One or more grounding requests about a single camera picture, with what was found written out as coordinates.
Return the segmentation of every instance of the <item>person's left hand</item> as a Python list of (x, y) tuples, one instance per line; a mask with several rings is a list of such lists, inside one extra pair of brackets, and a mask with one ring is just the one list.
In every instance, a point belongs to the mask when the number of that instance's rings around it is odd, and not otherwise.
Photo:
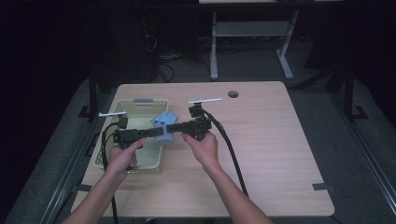
[(137, 158), (136, 151), (145, 144), (146, 139), (141, 138), (131, 144), (129, 147), (122, 150), (120, 146), (114, 146), (110, 150), (110, 162), (107, 166), (106, 172), (120, 177), (122, 180), (126, 178), (128, 166), (136, 166)]

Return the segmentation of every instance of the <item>forearm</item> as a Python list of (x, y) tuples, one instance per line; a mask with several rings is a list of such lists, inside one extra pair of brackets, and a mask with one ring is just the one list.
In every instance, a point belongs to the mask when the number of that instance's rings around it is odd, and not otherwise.
[(205, 169), (215, 184), (233, 223), (272, 223), (223, 171), (220, 165)]
[(122, 179), (104, 174), (64, 223), (98, 223)]

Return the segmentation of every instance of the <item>hand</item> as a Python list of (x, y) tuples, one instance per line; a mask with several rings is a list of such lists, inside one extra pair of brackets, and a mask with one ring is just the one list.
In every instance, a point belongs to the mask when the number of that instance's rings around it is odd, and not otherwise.
[(203, 165), (204, 170), (219, 166), (218, 140), (213, 133), (207, 132), (201, 142), (189, 134), (182, 133), (181, 136), (190, 145), (195, 159)]
[(131, 167), (136, 166), (137, 158), (136, 151), (138, 148), (145, 144), (146, 139), (141, 138), (131, 144), (129, 147), (122, 150), (120, 146), (114, 146), (110, 150), (110, 162), (107, 166), (106, 173), (118, 176), (122, 180), (126, 178), (126, 168), (130, 165)]

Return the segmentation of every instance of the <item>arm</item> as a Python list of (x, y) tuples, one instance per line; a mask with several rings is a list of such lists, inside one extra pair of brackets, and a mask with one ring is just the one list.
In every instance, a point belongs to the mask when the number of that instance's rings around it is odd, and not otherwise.
[(192, 148), (195, 158), (203, 165), (204, 170), (215, 184), (233, 223), (273, 223), (221, 168), (218, 157), (218, 140), (213, 133), (206, 133), (202, 142), (198, 142), (184, 133), (182, 136)]
[(120, 183), (128, 175), (126, 168), (137, 164), (135, 152), (144, 142), (145, 139), (140, 139), (124, 150), (119, 146), (111, 149), (105, 173), (64, 223), (99, 222)]

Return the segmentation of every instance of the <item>wooden table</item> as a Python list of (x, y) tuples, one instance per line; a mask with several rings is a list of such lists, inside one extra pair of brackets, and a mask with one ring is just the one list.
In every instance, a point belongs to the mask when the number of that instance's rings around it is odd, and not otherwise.
[[(228, 91), (238, 91), (230, 98)], [(191, 120), (188, 101), (223, 97), (204, 103), (224, 127), (251, 200), (270, 217), (330, 216), (334, 212), (327, 190), (314, 190), (323, 183), (312, 151), (293, 105), (281, 82), (210, 82), (121, 85), (109, 112), (120, 99), (162, 98), (178, 122)], [(229, 150), (219, 132), (219, 160), (239, 186)], [(99, 150), (97, 143), (93, 155)], [(82, 180), (94, 185), (103, 171), (92, 166)], [(73, 209), (87, 193), (80, 191)], [(116, 193), (120, 217), (228, 217), (214, 184), (193, 157), (179, 133), (166, 146), (163, 170), (158, 175), (129, 175)], [(111, 206), (105, 216), (112, 216)]]

